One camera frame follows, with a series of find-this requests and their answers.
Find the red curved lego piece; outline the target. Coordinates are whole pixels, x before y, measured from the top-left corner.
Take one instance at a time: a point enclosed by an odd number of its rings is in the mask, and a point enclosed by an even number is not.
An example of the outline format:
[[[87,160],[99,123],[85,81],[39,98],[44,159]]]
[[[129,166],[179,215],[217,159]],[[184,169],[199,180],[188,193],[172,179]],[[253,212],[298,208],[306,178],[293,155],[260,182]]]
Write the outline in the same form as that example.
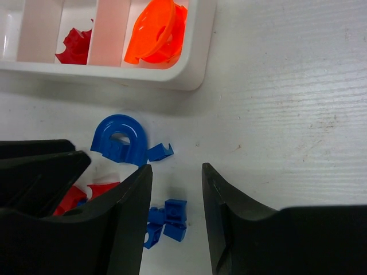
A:
[[[64,51],[56,53],[55,57],[61,64],[86,65],[91,36],[92,29],[81,31],[73,27],[63,40]]]

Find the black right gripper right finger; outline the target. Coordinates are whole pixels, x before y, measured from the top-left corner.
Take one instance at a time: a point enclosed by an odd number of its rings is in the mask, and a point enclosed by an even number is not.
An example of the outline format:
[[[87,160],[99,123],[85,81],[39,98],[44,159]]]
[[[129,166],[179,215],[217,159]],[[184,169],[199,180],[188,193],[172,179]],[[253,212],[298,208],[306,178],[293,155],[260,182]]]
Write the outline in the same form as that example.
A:
[[[366,206],[272,209],[202,166],[213,274],[365,274]]]

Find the white three-compartment sorting tray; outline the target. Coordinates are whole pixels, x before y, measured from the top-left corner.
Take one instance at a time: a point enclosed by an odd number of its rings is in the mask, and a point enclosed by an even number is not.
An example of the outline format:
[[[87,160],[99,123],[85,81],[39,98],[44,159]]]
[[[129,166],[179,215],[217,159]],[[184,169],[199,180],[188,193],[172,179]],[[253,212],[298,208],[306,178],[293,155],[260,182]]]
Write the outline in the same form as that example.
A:
[[[174,1],[188,9],[182,52],[172,63],[129,64],[135,21],[150,1],[2,1],[1,71],[72,81],[192,91],[205,76],[216,1]],[[61,64],[72,28],[92,29],[86,65]]]

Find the blue square lego brick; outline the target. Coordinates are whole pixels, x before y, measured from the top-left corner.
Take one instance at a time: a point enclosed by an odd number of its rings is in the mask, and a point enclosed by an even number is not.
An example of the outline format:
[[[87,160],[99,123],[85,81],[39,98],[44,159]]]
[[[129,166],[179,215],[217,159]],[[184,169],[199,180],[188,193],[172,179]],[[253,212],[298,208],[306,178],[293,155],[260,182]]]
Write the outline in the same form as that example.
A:
[[[151,249],[155,244],[159,242],[161,237],[163,225],[148,223],[146,227],[146,234],[148,239],[144,242],[144,247],[146,249]]]

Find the small blue lego brick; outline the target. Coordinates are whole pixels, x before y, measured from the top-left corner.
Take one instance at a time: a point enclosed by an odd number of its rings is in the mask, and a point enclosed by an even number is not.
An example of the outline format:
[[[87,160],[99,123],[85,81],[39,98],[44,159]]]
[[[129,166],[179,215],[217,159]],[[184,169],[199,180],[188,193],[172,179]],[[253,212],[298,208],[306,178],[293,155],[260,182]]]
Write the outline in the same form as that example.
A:
[[[179,199],[168,199],[165,201],[165,221],[167,223],[184,224],[186,216],[187,201]]]

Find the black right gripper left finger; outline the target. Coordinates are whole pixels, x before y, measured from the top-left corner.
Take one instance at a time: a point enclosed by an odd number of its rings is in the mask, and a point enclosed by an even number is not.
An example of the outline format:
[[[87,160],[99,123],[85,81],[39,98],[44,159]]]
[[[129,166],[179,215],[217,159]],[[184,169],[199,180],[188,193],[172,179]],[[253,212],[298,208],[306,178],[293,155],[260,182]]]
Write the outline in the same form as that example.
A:
[[[2,274],[138,274],[153,171],[149,164],[62,216],[1,210]]]

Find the small blue lego clip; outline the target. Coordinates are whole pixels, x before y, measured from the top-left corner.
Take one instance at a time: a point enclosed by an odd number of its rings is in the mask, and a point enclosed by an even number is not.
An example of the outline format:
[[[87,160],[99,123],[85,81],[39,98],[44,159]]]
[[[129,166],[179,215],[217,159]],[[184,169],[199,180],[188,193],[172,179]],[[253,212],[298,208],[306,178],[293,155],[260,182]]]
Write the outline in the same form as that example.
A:
[[[163,160],[174,154],[171,144],[166,148],[162,143],[157,144],[151,149],[147,150],[147,158],[150,162],[157,162]]]

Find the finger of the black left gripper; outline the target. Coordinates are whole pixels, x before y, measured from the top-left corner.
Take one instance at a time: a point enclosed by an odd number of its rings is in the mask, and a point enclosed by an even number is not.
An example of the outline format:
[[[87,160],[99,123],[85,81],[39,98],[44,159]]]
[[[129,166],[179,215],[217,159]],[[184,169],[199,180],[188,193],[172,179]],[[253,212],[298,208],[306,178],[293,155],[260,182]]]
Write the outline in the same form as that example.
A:
[[[57,154],[75,150],[76,147],[65,139],[1,141],[1,159]]]
[[[1,160],[1,207],[50,216],[90,164],[83,151]]]

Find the red lego half cylinder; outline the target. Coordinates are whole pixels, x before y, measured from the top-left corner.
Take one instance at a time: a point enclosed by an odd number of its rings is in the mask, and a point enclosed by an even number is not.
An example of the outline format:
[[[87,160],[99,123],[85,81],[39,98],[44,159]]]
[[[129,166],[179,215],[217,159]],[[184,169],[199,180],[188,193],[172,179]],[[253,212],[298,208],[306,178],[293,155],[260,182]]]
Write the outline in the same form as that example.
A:
[[[67,211],[72,210],[87,202],[87,195],[78,187],[72,186],[63,197],[62,201],[54,211],[53,215],[64,215]]]

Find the red lego curved slope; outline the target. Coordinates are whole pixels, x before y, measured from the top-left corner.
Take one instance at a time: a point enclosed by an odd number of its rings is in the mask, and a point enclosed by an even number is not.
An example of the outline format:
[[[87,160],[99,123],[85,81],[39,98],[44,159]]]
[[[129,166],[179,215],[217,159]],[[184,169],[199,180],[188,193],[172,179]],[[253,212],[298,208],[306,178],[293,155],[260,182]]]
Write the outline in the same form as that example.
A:
[[[91,201],[91,200],[99,197],[100,195],[106,193],[107,191],[110,191],[111,189],[118,186],[119,184],[120,184],[120,182],[106,183],[106,184],[89,184],[88,187],[92,191],[92,195],[89,198],[89,200]]]

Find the blue lego arch piece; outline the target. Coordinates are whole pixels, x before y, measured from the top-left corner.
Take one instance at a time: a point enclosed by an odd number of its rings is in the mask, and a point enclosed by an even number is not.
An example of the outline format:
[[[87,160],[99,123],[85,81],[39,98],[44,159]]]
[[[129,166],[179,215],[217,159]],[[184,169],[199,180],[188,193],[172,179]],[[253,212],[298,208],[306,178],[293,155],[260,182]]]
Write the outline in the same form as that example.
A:
[[[147,135],[134,118],[111,115],[97,126],[90,150],[116,163],[142,167],[147,163]]]

